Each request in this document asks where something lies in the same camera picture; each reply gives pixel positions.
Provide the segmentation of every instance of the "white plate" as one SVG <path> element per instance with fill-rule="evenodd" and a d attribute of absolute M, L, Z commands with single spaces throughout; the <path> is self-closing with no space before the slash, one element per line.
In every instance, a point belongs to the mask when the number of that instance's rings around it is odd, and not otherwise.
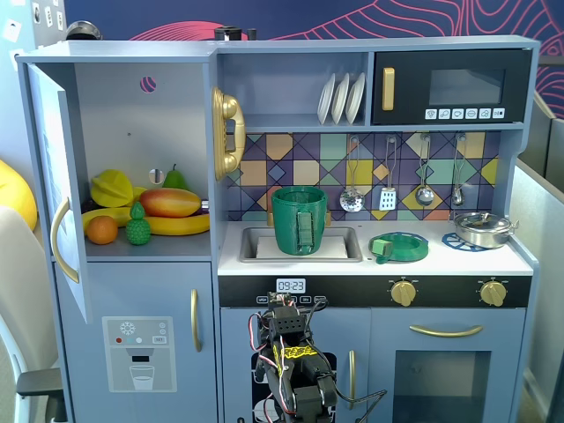
<path fill-rule="evenodd" d="M 319 106 L 317 107 L 317 117 L 321 125 L 325 123 L 327 114 L 329 113 L 329 106 L 331 104 L 331 97 L 333 97 L 333 88 L 335 88 L 335 74 L 333 73 L 329 81 L 323 87 L 321 98 L 319 99 Z"/>
<path fill-rule="evenodd" d="M 356 115 L 359 113 L 360 101 L 362 100 L 366 79 L 366 75 L 362 72 L 352 86 L 349 98 L 346 101 L 346 120 L 349 121 L 350 124 L 353 124 Z"/>
<path fill-rule="evenodd" d="M 335 100 L 333 100 L 333 108 L 331 109 L 331 115 L 333 116 L 333 122 L 337 125 L 338 121 L 341 120 L 341 115 L 345 109 L 346 94 L 349 91 L 349 74 L 346 73 L 343 81 L 338 85 L 335 91 Z"/>

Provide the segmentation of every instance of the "round hole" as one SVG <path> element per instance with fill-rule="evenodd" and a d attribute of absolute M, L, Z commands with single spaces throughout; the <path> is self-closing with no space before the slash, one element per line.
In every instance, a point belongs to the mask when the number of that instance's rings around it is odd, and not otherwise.
<path fill-rule="evenodd" d="M 141 86 L 141 90 L 147 94 L 154 93 L 157 89 L 157 83 L 152 77 L 142 77 L 139 86 Z"/>
<path fill-rule="evenodd" d="M 149 171 L 149 181 L 155 185 L 160 185 L 165 181 L 165 173 L 160 169 L 151 169 Z"/>

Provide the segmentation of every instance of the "oven handle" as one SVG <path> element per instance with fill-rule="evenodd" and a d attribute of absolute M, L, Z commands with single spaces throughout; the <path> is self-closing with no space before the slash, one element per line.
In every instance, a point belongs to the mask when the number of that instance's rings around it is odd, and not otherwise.
<path fill-rule="evenodd" d="M 484 329 L 484 326 L 474 326 L 471 329 L 464 330 L 462 332 L 442 332 L 440 330 L 432 330 L 428 329 L 425 326 L 418 326 L 412 325 L 409 329 L 413 330 L 414 332 L 422 333 L 423 335 L 428 335 L 429 337 L 438 337 L 438 338 L 463 338 L 463 337 L 471 337 L 472 335 L 476 335 L 477 333 L 481 332 Z"/>

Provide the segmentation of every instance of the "water dispenser graphic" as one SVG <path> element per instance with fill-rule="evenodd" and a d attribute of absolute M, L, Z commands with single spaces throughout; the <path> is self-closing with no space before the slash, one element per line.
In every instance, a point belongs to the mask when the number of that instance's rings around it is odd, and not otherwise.
<path fill-rule="evenodd" d="M 110 392 L 176 392 L 172 317 L 102 317 Z"/>

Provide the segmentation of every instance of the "green pitcher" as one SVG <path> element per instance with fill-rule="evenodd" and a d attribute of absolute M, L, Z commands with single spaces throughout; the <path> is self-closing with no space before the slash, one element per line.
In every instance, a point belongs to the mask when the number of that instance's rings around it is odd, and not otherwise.
<path fill-rule="evenodd" d="M 293 256 L 315 253 L 321 246 L 327 194 L 314 187 L 286 187 L 272 194 L 278 248 Z"/>

